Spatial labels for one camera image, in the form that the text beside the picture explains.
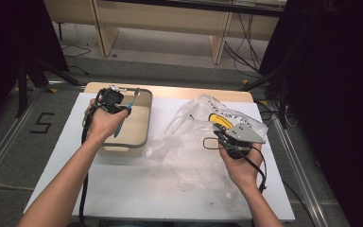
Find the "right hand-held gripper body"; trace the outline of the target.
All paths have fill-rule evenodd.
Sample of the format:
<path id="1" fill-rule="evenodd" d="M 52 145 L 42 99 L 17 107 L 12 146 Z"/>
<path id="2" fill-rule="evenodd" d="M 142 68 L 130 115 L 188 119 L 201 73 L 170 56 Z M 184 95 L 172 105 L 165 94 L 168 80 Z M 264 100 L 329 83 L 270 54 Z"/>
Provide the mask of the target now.
<path id="1" fill-rule="evenodd" d="M 252 144 L 265 144 L 266 140 L 245 124 L 237 124 L 225 131 L 225 144 L 223 147 L 233 159 L 246 156 L 252 148 Z"/>

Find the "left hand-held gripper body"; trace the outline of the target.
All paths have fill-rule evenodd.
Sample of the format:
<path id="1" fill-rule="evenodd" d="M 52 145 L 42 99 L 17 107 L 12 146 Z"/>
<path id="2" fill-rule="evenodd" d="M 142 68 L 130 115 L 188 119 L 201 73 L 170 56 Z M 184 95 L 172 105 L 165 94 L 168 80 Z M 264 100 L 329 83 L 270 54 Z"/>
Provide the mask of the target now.
<path id="1" fill-rule="evenodd" d="M 121 89 L 111 85 L 109 88 L 99 90 L 95 98 L 95 106 L 109 114 L 117 114 L 123 110 L 131 114 L 131 107 L 121 105 L 123 98 Z"/>

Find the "clear plastic bag yellow smiley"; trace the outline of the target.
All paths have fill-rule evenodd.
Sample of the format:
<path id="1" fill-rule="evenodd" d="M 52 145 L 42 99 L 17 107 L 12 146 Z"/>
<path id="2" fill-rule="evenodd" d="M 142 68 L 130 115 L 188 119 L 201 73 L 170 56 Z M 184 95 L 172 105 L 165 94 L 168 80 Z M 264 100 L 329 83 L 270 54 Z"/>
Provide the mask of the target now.
<path id="1" fill-rule="evenodd" d="M 201 95 L 178 109 L 164 132 L 147 144 L 145 156 L 171 167 L 181 191 L 206 189 L 239 210 L 243 207 L 243 197 L 218 154 L 215 123 L 227 130 L 242 123 L 266 140 L 265 124 L 228 108 L 213 96 Z"/>

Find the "beige storage bin grey rim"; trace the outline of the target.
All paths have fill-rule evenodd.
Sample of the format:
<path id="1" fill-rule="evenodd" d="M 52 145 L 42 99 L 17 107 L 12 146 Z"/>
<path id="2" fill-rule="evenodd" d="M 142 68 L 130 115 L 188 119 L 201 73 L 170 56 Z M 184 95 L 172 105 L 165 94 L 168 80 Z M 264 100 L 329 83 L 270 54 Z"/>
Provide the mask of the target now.
<path id="1" fill-rule="evenodd" d="M 120 88 L 124 96 L 122 106 L 128 106 L 137 88 Z M 131 114 L 124 120 L 118 136 L 110 136 L 100 150 L 105 155 L 139 156 L 147 143 L 153 94 L 140 88 L 131 108 Z"/>

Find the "person's left hand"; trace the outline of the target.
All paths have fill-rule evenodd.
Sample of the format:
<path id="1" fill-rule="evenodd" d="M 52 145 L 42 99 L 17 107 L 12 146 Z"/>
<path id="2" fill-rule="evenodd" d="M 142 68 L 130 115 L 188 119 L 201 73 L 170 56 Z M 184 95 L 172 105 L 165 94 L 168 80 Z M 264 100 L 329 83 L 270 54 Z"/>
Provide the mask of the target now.
<path id="1" fill-rule="evenodd" d="M 114 135 L 120 123 L 128 116 L 127 109 L 119 113 L 107 113 L 102 109 L 97 109 L 87 132 L 87 141 L 102 144 L 108 137 Z"/>

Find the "person's right hand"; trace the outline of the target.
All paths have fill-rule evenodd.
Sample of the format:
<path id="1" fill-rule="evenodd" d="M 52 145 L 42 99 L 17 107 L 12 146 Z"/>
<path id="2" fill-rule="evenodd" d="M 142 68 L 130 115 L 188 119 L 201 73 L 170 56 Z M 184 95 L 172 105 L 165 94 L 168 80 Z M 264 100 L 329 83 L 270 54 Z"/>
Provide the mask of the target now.
<path id="1" fill-rule="evenodd" d="M 233 159 L 228 155 L 224 147 L 219 145 L 218 148 L 220 157 L 222 158 L 233 183 L 245 194 L 258 192 L 259 189 L 256 183 L 258 171 L 244 158 Z M 247 158 L 257 167 L 259 167 L 263 161 L 260 154 L 261 148 L 262 146 L 260 144 L 254 143 L 251 151 L 247 155 Z"/>

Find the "black metal stand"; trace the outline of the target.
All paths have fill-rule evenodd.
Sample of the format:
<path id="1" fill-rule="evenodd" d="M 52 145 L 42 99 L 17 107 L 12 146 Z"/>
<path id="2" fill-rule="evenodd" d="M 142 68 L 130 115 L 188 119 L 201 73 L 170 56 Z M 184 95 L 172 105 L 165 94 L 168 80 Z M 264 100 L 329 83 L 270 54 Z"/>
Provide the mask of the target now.
<path id="1" fill-rule="evenodd" d="M 48 71 L 64 79 L 66 82 L 77 85 L 85 86 L 85 83 L 78 81 L 71 76 L 62 72 L 59 68 L 50 64 L 41 58 L 30 56 L 20 59 L 18 63 L 18 92 L 19 92 L 19 102 L 18 102 L 18 112 L 16 117 L 19 118 L 26 111 L 28 106 L 27 100 L 27 82 L 26 78 L 30 78 L 32 83 L 37 88 L 45 88 L 48 85 L 48 80 L 43 74 L 43 71 Z"/>
<path id="2" fill-rule="evenodd" d="M 266 91 L 266 96 L 278 96 L 279 97 L 279 111 L 278 118 L 284 129 L 286 129 L 285 111 L 287 104 L 287 93 L 288 93 L 288 82 L 285 76 L 285 71 L 283 69 L 275 69 L 269 74 L 263 76 L 262 78 L 256 80 L 253 83 L 245 84 L 242 91 L 248 92 L 252 89 L 269 83 L 269 87 Z"/>

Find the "light wooden desk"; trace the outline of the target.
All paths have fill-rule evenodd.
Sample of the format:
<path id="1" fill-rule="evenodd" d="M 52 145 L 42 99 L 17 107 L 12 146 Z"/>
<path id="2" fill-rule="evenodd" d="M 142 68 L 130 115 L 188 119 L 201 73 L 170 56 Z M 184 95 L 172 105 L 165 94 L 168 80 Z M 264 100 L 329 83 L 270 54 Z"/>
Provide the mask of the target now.
<path id="1" fill-rule="evenodd" d="M 56 23 L 94 26 L 101 54 L 108 56 L 121 28 L 136 28 L 207 35 L 213 63 L 220 63 L 228 37 L 242 38 L 248 28 L 254 40 L 268 41 L 277 17 L 253 13 L 151 6 L 105 0 L 43 0 Z"/>

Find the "black curtain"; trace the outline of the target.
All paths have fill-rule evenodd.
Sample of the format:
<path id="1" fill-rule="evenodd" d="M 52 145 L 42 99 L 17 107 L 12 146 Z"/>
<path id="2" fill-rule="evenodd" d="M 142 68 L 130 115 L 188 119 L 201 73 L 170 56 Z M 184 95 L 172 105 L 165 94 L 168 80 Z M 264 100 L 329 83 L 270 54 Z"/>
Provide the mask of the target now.
<path id="1" fill-rule="evenodd" d="M 288 99 L 352 227 L 363 227 L 363 0 L 287 0 L 261 71 L 286 64 Z"/>
<path id="2" fill-rule="evenodd" d="M 0 0 L 0 105 L 28 57 L 68 69 L 44 1 Z"/>

